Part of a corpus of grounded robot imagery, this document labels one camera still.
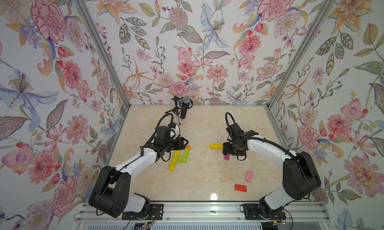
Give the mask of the long yellow block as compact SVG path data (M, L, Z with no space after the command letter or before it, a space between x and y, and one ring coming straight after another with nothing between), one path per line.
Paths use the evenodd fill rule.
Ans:
M222 144L210 144L210 149L222 150L223 149L223 145Z
M177 161L178 161L178 157L172 158L172 161L171 161L170 166L168 168L169 171L172 171L172 172L174 171Z

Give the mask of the lime green block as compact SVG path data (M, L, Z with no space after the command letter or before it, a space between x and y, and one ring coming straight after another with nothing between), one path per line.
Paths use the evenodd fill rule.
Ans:
M180 157L180 156L178 156L177 157L177 161L180 162L180 163L187 163L188 162L188 158L187 157Z
M183 157L188 159L189 154L190 154L190 149L185 149Z

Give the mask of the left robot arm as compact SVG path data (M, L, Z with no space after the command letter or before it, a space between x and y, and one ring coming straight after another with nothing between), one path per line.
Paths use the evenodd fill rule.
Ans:
M116 167L102 168L89 198L89 205L97 212L113 218L123 213L146 217L150 211L150 200L140 194L130 193L131 181L165 153L183 150L188 143L188 140L181 137L179 125L171 123L169 126L157 127L154 135L133 158Z

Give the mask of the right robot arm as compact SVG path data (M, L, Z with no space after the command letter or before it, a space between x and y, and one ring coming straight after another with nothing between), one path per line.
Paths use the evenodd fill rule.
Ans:
M226 128L228 141L223 143L223 154L247 157L255 152L283 171L280 187L259 200L259 212L267 217L286 205L302 200L321 186L321 179L310 154L295 153L279 144L262 138L255 131L244 132L234 123Z

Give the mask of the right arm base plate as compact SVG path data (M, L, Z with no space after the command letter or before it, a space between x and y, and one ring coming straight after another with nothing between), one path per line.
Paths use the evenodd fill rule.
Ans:
M271 210L263 204L252 203L242 204L239 210L244 214L246 220L284 221L287 219L282 207Z

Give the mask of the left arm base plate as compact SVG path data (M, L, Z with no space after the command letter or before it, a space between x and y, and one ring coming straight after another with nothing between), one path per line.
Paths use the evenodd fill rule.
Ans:
M164 204L149 204L139 212L123 212L122 220L128 221L157 221L162 220L164 214Z

